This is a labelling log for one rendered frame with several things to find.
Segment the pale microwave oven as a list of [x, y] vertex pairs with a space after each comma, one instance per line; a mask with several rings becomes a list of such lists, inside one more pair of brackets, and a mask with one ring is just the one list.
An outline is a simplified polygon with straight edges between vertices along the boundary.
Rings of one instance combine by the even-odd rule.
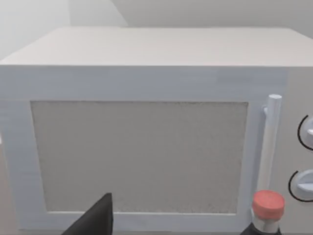
[[313, 152], [297, 127], [313, 116], [313, 39], [285, 28], [57, 29], [16, 51], [0, 65], [268, 66], [287, 69], [269, 188], [286, 200], [281, 230], [313, 234], [313, 203], [293, 199], [295, 171], [313, 169]]

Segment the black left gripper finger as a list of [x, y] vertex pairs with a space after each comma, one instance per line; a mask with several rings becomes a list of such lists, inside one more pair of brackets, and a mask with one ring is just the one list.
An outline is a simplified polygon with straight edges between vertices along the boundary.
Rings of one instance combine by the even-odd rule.
[[61, 235], [112, 235], [112, 193], [106, 193]]

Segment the dark bottle with red cap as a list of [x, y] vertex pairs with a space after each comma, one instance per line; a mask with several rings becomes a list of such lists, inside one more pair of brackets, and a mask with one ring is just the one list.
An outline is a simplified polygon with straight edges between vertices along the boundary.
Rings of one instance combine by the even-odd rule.
[[282, 235], [279, 221], [285, 210], [284, 197], [272, 190], [254, 193], [251, 223], [240, 235]]

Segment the white microwave knob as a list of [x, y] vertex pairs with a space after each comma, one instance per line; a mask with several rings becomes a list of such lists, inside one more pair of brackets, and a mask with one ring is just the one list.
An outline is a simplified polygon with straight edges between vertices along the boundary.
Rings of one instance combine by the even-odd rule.
[[297, 139], [305, 149], [313, 152], [313, 116], [306, 115], [299, 122]]
[[313, 203], [313, 169], [295, 171], [289, 179], [288, 192], [296, 201]]

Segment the pale blue microwave door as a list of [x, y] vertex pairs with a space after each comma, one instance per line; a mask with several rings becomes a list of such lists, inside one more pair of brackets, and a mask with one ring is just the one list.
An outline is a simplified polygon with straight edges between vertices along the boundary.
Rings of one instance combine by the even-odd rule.
[[0, 65], [0, 132], [21, 230], [63, 230], [105, 192], [127, 232], [239, 232], [264, 114], [287, 69]]

